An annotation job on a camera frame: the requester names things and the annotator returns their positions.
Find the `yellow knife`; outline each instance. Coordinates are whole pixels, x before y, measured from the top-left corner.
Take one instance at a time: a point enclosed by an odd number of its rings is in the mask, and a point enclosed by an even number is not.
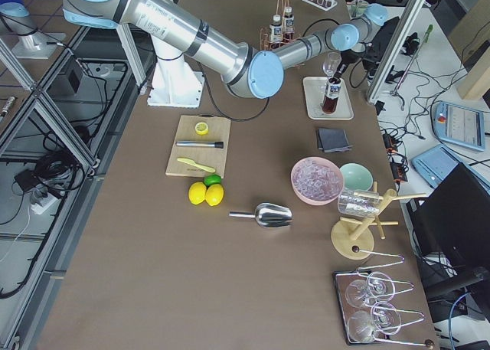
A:
[[[187,165],[190,165],[190,166],[194,166],[196,168],[200,168],[206,172],[216,172],[216,169],[215,168],[212,168],[210,166],[206,166],[206,165],[201,165],[201,164],[198,164],[196,163],[196,161],[194,160],[191,160],[191,159],[187,159],[185,157],[179,157],[177,158],[177,161],[179,162],[183,162],[184,164],[187,164]]]

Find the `pink bowl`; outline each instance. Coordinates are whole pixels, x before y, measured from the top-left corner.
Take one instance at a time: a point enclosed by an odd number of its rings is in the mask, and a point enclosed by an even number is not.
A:
[[[321,206],[340,195],[344,177],[333,162],[322,157],[307,157],[292,167],[291,185],[303,202]]]

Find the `computer screen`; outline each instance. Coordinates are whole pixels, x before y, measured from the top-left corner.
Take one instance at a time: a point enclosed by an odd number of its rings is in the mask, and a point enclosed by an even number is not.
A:
[[[490,270],[490,195],[478,179],[458,164],[417,209],[432,251],[441,251],[461,274]],[[490,320],[490,281],[466,287]]]

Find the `light green bowl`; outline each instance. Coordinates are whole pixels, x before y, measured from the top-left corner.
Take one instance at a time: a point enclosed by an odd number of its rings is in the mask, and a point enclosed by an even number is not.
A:
[[[345,164],[340,168],[347,189],[368,191],[373,185],[373,175],[363,165]]]

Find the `liquor bottle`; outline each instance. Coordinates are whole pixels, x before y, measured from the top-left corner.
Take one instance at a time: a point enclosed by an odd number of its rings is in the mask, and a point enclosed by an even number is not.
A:
[[[284,8],[284,41],[290,42],[294,36],[294,15],[292,8]]]
[[[333,76],[332,78],[328,79],[322,106],[322,110],[325,114],[333,114],[337,109],[340,86],[341,81],[339,77]]]
[[[277,49],[283,42],[283,24],[280,15],[273,16],[273,23],[269,26],[269,48]]]

